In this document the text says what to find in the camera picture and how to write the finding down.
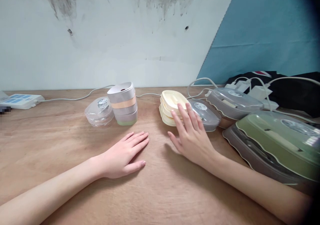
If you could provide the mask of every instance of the white cable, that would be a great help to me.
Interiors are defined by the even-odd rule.
[[[258,78],[258,77],[253,77],[253,78],[250,79],[250,81],[252,79],[258,79],[261,82],[262,87],[264,88],[264,91],[266,92],[266,95],[267,95],[267,101],[268,101],[268,104],[269,104],[270,111],[272,112],[271,102],[270,102],[269,95],[268,95],[268,92],[267,92],[267,88],[266,88],[264,82],[261,80],[261,78]]]
[[[147,94],[142,94],[142,95],[136,95],[137,98],[140,98],[141,96],[144,96],[144,95],[157,95],[157,96],[161,96],[159,94],[154,94],[154,93],[147,93]]]
[[[210,83],[212,83],[212,85],[213,85],[214,87],[216,87],[216,88],[218,87],[218,86],[217,86],[211,79],[209,79],[209,78],[199,78],[199,79],[196,79],[196,80],[192,81],[191,84],[189,84],[188,87],[187,87],[187,94],[188,94],[188,96],[189,96],[187,99],[191,99],[191,98],[197,97],[197,96],[201,95],[201,94],[203,93],[203,91],[205,91],[205,90],[210,90],[210,91],[212,91],[212,89],[205,88],[205,89],[203,89],[198,95],[191,96],[190,93],[189,93],[189,88],[190,88],[191,85],[193,85],[195,82],[197,82],[197,81],[199,81],[199,80],[209,80]]]
[[[266,84],[267,88],[270,86],[270,84],[276,80],[279,80],[279,79],[301,79],[301,80],[306,80],[306,81],[310,81],[310,82],[313,82],[317,85],[320,86],[320,82],[316,81],[316,80],[313,80],[313,79],[308,79],[308,78],[303,78],[303,77],[281,77],[281,78],[277,78],[277,79],[274,79],[274,80],[271,80],[269,83]]]
[[[104,89],[104,88],[107,88],[107,87],[110,87],[110,86],[115,86],[115,85],[108,85],[108,86],[105,86],[105,87],[102,87],[102,88],[91,90],[91,92],[88,95],[86,95],[86,96],[84,96],[82,98],[78,98],[78,99],[51,99],[51,100],[41,100],[41,101],[38,101],[38,102],[48,102],[48,101],[55,101],[55,100],[69,100],[69,101],[81,100],[81,99],[85,99],[85,98],[89,97],[91,95],[91,93],[96,91],[96,90]]]
[[[299,116],[299,115],[296,115],[296,114],[292,114],[292,113],[286,113],[286,112],[281,112],[281,111],[278,111],[278,110],[274,110],[274,112],[277,112],[277,113],[281,113],[281,114],[285,114],[285,115],[289,115],[289,116],[294,116],[294,117],[297,117],[297,118],[300,118],[300,119],[303,119],[309,123],[317,123],[315,121],[312,121],[310,119],[307,119],[305,117],[302,117],[302,116]]]
[[[234,83],[236,83],[236,81],[237,81],[238,79],[246,79],[246,80],[250,80],[250,79],[248,79],[247,77],[239,77],[239,78],[236,78],[236,79],[234,80]]]

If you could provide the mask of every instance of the blue wall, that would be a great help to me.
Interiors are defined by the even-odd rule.
[[[250,71],[320,71],[313,19],[307,0],[232,0],[198,78],[223,84]]]

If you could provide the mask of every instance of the beige band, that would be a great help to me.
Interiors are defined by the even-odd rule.
[[[134,97],[130,100],[127,100],[121,103],[111,104],[111,107],[114,109],[123,109],[123,108],[133,106],[135,103],[136,103],[136,94],[134,94]]]

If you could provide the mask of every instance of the human hand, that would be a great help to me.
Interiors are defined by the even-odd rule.
[[[186,104],[186,107],[188,113],[183,109],[181,104],[178,104],[184,125],[177,114],[173,110],[171,111],[177,126],[179,138],[176,138],[171,132],[168,132],[168,135],[183,156],[206,168],[209,161],[219,153],[213,148],[199,115],[192,110],[189,103]]]
[[[94,157],[99,177],[119,178],[140,170],[145,161],[129,162],[149,142],[148,133],[128,133],[104,153]]]

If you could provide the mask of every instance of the gray plastic container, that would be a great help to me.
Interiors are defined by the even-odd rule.
[[[261,101],[230,88],[214,89],[207,97],[207,101],[223,115],[235,120],[263,109]]]
[[[132,82],[115,85],[107,92],[112,104],[128,101],[134,97],[135,90]]]
[[[192,109],[201,117],[207,132],[213,132],[221,121],[220,114],[207,102],[202,100],[189,100]]]
[[[236,124],[224,130],[222,135],[253,170],[307,194],[312,194],[318,186],[317,182],[303,178],[282,166],[273,155],[263,151],[255,140],[246,136]]]
[[[113,109],[114,115],[127,115],[127,114],[131,114],[134,113],[138,108],[138,104],[137,102],[130,106],[130,107],[126,107],[126,108],[122,108],[122,109]]]

